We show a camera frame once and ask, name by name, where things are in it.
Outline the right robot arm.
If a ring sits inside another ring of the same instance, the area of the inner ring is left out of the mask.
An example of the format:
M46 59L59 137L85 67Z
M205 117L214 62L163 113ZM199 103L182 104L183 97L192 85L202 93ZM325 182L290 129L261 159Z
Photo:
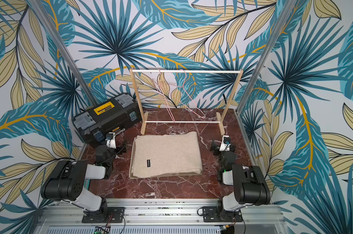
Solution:
M218 182L232 186L233 191L219 200L220 212L238 212L246 206L268 205L271 201L270 189L258 166L243 166L236 163L236 147L228 135L222 136L220 144L212 141L210 151L218 157L220 168Z

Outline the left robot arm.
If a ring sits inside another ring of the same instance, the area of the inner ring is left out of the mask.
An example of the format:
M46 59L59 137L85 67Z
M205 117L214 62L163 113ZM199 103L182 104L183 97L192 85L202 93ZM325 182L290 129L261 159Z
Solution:
M87 160L59 162L41 187L42 198L73 204L86 214L106 214L106 200L88 191L84 182L87 179L102 180L110 177L114 170L114 159L125 153L127 147L126 140L117 145L115 137L115 133L108 133L106 141L95 148L94 164L89 164Z

